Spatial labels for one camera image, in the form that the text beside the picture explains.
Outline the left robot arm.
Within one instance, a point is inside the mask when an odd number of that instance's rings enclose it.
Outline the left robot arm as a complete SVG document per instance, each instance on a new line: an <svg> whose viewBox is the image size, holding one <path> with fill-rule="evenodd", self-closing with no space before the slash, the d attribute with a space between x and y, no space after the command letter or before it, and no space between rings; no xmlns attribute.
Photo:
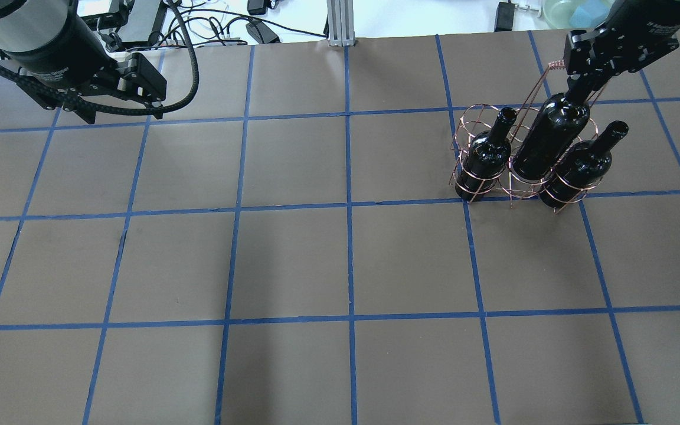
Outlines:
<svg viewBox="0 0 680 425"><path fill-rule="evenodd" d="M93 124L97 108L80 99L111 96L157 112L167 83L141 53L109 56L74 1L0 1L0 53L18 65L15 84L43 109L62 108Z"/></svg>

